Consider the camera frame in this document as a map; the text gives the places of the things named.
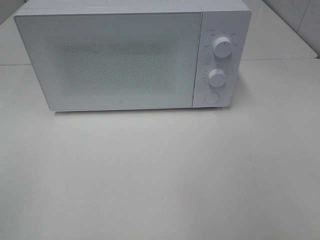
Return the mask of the white microwave knob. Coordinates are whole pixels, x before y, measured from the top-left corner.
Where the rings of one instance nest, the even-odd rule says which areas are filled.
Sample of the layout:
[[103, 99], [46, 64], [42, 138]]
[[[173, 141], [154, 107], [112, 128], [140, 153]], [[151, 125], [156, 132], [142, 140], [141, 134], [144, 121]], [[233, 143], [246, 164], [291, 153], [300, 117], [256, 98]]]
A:
[[210, 71], [207, 77], [209, 85], [213, 88], [222, 87], [226, 83], [226, 74], [224, 70], [220, 68]]
[[226, 58], [233, 51], [233, 40], [226, 35], [217, 37], [212, 42], [213, 53], [218, 58]]

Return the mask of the white microwave oven body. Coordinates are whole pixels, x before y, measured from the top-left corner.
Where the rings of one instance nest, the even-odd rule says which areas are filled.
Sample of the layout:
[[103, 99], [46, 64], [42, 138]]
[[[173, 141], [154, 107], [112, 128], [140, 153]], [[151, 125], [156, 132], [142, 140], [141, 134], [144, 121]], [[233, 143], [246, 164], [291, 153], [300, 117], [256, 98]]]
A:
[[[175, 108], [109, 109], [148, 110], [227, 107], [232, 100], [239, 65], [251, 20], [251, 10], [241, 0], [30, 0], [14, 16], [63, 16], [63, 15], [131, 15], [200, 13], [200, 30], [194, 78], [192, 105]], [[232, 53], [225, 58], [215, 56], [213, 41], [219, 36], [233, 40]], [[212, 87], [208, 73], [222, 69], [225, 84]], [[205, 95], [218, 93], [219, 102], [210, 105]]]

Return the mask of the white microwave door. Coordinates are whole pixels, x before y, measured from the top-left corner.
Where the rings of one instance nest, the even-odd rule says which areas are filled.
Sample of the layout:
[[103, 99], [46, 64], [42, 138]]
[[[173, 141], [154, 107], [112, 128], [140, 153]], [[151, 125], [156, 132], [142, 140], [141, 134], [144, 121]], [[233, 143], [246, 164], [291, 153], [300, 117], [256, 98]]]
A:
[[189, 108], [199, 12], [14, 18], [50, 110]]

